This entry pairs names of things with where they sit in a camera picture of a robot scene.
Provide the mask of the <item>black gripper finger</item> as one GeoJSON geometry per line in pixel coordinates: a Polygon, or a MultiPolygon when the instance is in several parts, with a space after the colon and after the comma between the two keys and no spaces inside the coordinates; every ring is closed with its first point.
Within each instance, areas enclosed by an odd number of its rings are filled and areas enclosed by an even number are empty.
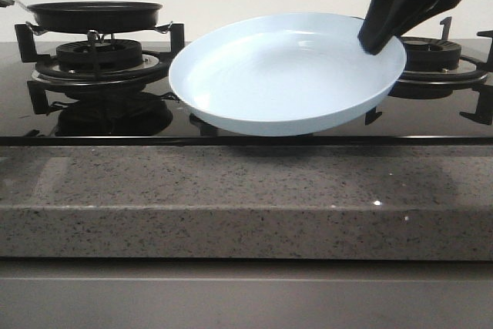
{"type": "MultiPolygon", "coordinates": [[[[442,12],[446,12],[458,5],[461,0],[411,0],[409,5],[410,18],[405,26],[405,33],[442,12]]],[[[376,55],[381,50],[369,50],[376,55]]]]}
{"type": "Polygon", "coordinates": [[[405,33],[411,0],[371,0],[358,34],[364,50],[382,50],[393,36],[405,33]]]}

